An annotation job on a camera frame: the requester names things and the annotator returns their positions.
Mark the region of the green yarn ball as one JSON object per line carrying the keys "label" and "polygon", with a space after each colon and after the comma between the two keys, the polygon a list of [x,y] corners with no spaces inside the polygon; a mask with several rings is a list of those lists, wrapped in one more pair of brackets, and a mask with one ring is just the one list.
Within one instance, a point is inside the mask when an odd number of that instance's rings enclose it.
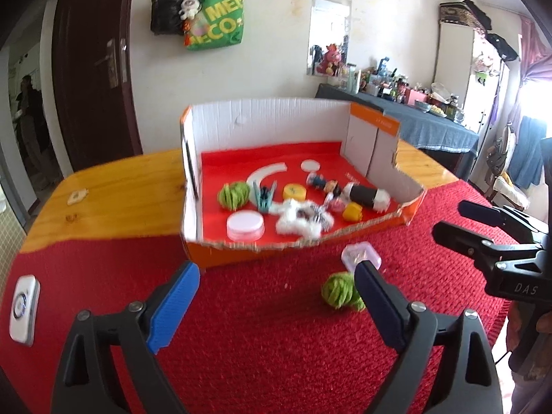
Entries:
{"label": "green yarn ball", "polygon": [[326,303],[335,309],[349,307],[360,312],[366,308],[356,288],[354,276],[349,272],[330,275],[321,287],[321,295]]}
{"label": "green yarn ball", "polygon": [[217,195],[219,205],[229,211],[237,211],[249,203],[250,185],[245,181],[234,181],[223,185]]}

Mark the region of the teal plastic clothes clip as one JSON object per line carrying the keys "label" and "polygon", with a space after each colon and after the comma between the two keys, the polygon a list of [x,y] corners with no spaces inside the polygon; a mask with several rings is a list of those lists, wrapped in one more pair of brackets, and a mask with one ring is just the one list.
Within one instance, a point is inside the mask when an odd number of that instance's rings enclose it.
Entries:
{"label": "teal plastic clothes clip", "polygon": [[276,181],[272,182],[272,185],[270,187],[260,185],[257,181],[253,182],[253,196],[255,206],[260,213],[268,214],[270,212],[276,189]]}

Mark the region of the clear small plastic box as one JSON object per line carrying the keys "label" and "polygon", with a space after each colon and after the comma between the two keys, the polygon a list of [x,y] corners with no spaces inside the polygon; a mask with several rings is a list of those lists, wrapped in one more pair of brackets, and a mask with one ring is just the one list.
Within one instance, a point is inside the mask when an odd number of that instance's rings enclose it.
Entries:
{"label": "clear small plastic box", "polygon": [[369,261],[376,269],[380,269],[382,259],[378,252],[366,241],[347,245],[342,251],[342,262],[348,272],[355,273],[358,264]]}

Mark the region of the black backpack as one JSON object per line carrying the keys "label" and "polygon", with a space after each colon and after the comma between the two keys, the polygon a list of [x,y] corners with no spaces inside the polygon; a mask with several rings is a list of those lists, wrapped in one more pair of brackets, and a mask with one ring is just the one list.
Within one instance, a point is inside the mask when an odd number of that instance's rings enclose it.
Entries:
{"label": "black backpack", "polygon": [[159,35],[182,35],[183,21],[180,18],[184,0],[151,0],[151,31]]}

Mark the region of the round white pink compact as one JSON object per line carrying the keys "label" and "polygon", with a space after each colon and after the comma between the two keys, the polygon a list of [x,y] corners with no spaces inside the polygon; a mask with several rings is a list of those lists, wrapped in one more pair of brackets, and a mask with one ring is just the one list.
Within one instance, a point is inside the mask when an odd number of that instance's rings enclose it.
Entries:
{"label": "round white pink compact", "polygon": [[254,210],[240,210],[226,220],[226,235],[235,242],[255,242],[264,236],[264,217]]}

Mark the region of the person in doorway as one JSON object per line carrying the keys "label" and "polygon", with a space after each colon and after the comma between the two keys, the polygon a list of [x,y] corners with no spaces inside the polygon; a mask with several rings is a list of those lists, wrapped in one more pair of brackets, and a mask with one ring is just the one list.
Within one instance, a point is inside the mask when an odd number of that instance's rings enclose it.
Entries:
{"label": "person in doorway", "polygon": [[19,117],[21,139],[27,154],[47,184],[54,184],[55,176],[50,160],[42,154],[40,146],[40,138],[43,136],[42,127],[45,122],[41,93],[33,87],[30,75],[24,75],[21,78],[21,92],[16,101],[18,102],[18,111],[21,111]]}

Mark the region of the dark brown door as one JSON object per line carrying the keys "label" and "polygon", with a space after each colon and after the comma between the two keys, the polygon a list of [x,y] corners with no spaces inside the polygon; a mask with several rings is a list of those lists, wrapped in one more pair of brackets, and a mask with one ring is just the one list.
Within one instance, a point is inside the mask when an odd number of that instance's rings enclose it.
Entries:
{"label": "dark brown door", "polygon": [[129,57],[131,0],[58,0],[52,77],[74,171],[142,153]]}

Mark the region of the small white sticker on table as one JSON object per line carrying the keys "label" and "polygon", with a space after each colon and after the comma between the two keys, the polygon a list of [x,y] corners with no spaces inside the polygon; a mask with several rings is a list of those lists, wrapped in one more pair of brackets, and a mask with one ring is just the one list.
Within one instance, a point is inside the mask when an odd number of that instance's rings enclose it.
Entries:
{"label": "small white sticker on table", "polygon": [[73,191],[67,198],[67,204],[69,206],[79,204],[86,198],[88,194],[89,194],[89,191],[87,189]]}

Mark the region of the black white fuzzy roll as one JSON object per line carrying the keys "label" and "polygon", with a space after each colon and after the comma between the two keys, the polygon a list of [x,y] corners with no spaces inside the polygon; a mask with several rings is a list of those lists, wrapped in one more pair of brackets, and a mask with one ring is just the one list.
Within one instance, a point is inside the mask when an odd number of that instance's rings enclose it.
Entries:
{"label": "black white fuzzy roll", "polygon": [[367,187],[355,182],[347,183],[343,187],[343,193],[351,202],[378,213],[387,211],[391,202],[391,197],[386,190]]}

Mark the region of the red knitted table cloth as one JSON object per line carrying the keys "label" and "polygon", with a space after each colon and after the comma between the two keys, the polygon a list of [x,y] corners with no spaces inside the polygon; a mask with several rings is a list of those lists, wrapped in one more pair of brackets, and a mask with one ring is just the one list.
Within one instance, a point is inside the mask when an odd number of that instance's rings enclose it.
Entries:
{"label": "red knitted table cloth", "polygon": [[[504,324],[506,304],[486,295],[470,260],[436,245],[440,220],[492,237],[499,230],[457,213],[461,200],[482,203],[463,181],[430,190],[414,220],[368,237],[386,281],[431,310],[476,310],[490,341]],[[192,413],[359,413],[372,401],[395,360],[366,312],[335,309],[321,287],[342,267],[342,247],[282,253],[266,260],[209,268],[158,363]],[[1,334],[1,367],[26,406],[50,410],[56,370],[77,313],[122,310],[147,298],[184,262],[178,236],[67,241],[23,253],[6,291],[22,275],[41,292],[34,343]]]}

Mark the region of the dark small doll figurine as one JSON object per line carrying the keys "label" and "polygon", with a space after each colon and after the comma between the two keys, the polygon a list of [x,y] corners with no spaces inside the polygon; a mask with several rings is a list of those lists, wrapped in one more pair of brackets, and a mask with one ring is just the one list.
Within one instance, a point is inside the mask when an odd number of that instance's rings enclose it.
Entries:
{"label": "dark small doll figurine", "polygon": [[332,179],[326,179],[323,175],[315,172],[310,172],[310,174],[307,175],[306,183],[308,186],[322,190],[326,195],[333,195],[334,197],[339,197],[343,192],[339,182]]}

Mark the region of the yellow round lid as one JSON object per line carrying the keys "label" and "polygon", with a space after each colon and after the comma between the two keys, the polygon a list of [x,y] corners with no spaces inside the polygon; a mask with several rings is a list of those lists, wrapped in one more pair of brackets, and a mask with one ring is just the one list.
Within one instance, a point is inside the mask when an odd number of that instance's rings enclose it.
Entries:
{"label": "yellow round lid", "polygon": [[283,199],[294,199],[297,201],[305,201],[307,197],[307,189],[298,183],[288,183],[283,188]]}

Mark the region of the white fluffy plush toy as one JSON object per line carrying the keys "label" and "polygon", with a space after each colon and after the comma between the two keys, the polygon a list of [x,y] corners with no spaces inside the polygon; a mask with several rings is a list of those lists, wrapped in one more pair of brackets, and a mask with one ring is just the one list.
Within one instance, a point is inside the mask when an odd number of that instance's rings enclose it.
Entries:
{"label": "white fluffy plush toy", "polygon": [[323,233],[329,232],[335,223],[326,205],[318,205],[310,200],[286,199],[277,204],[272,212],[278,216],[275,229],[281,236],[317,240]]}

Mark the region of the white wardrobe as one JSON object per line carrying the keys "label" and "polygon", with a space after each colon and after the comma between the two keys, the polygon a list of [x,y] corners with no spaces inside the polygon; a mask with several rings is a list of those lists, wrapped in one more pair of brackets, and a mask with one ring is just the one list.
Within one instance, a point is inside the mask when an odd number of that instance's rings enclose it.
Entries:
{"label": "white wardrobe", "polygon": [[431,96],[449,119],[481,136],[500,98],[505,61],[517,56],[472,0],[441,3]]}

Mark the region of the pink yellow doll figurine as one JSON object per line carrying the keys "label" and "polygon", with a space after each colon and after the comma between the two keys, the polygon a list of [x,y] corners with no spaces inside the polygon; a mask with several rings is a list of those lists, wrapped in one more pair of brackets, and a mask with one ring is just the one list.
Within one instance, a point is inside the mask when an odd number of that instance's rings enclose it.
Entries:
{"label": "pink yellow doll figurine", "polygon": [[332,212],[341,214],[343,219],[350,223],[358,223],[363,219],[363,207],[341,196],[334,197],[328,203],[328,208]]}

